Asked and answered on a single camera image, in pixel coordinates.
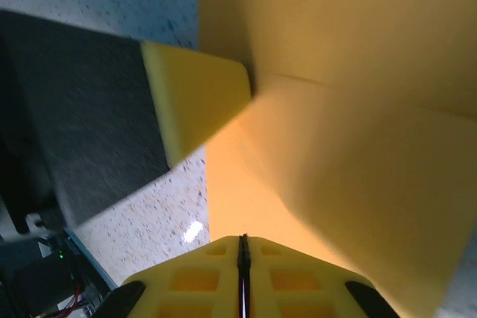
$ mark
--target yellow foam panel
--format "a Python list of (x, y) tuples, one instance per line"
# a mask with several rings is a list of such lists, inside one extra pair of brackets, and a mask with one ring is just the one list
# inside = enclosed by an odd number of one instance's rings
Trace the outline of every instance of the yellow foam panel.
[(477, 124), (260, 78), (206, 147), (211, 239), (269, 238), (361, 273), (401, 317), (433, 317), (477, 217)]
[(200, 0), (200, 49), (257, 71), (477, 117), (475, 4)]
[(186, 158), (250, 101), (241, 63), (143, 42), (142, 57), (169, 166)]
[[(236, 318), (238, 237), (226, 237), (129, 277), (146, 286), (130, 318)], [(362, 276), (263, 238), (248, 238), (252, 318), (366, 318), (345, 283)]]
[(256, 83), (206, 146), (211, 239), (269, 238), (433, 317), (476, 221), (476, 3), (200, 0), (200, 49)]

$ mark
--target square cutout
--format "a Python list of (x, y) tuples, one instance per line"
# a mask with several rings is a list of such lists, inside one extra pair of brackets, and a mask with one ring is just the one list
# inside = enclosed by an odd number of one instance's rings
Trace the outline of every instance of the square cutout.
[(271, 269), (274, 290), (320, 290), (320, 282), (311, 270)]
[(225, 245), (219, 245), (211, 249), (208, 249), (206, 251), (206, 255), (209, 255), (209, 256), (223, 256), (226, 253), (227, 253), (227, 247)]
[(174, 273), (169, 290), (214, 292), (217, 290), (219, 276), (219, 270), (180, 268)]
[(190, 304), (164, 302), (159, 310), (157, 318), (210, 318), (212, 316), (212, 304)]
[(263, 246), (261, 248), (261, 251), (262, 251), (262, 255), (265, 255), (265, 256), (276, 256), (281, 254), (281, 252), (278, 249), (275, 249), (274, 247), (270, 247), (270, 246)]
[(282, 318), (337, 318), (331, 303), (294, 302), (279, 306)]

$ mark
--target dark gray fabric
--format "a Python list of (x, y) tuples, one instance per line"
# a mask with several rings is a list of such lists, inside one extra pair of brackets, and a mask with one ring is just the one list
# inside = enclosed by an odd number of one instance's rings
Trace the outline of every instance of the dark gray fabric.
[(0, 12), (69, 226), (168, 171), (139, 43)]

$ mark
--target speckled floor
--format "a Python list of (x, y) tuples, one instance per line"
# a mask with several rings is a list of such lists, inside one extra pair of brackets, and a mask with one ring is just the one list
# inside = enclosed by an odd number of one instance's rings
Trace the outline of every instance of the speckled floor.
[(75, 232), (116, 284), (209, 243), (204, 149)]
[[(197, 47), (197, 0), (0, 0), (0, 7), (85, 28)], [(209, 242), (205, 151), (77, 228), (116, 284)]]

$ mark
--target cable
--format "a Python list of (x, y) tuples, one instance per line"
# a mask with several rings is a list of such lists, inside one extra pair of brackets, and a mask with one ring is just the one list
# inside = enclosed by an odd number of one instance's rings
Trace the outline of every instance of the cable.
[(80, 285), (78, 285), (76, 287), (76, 292), (75, 292), (75, 296), (73, 297), (73, 300), (70, 301), (64, 309), (59, 311), (58, 314), (54, 316), (54, 318), (67, 318), (67, 316), (69, 316), (76, 309), (78, 305), (78, 297), (80, 296), (80, 289), (81, 287)]
[[(75, 307), (74, 311), (77, 311), (78, 309), (80, 308), (84, 308), (84, 307), (87, 307), (89, 304), (89, 301), (87, 299), (82, 299), (78, 302), (77, 306)], [(56, 312), (53, 312), (53, 313), (50, 313), (46, 316), (44, 316), (43, 318), (55, 318), (55, 317), (58, 317), (58, 314), (65, 314), (66, 313), (66, 308), (64, 309), (60, 309), (59, 311), (56, 311)]]

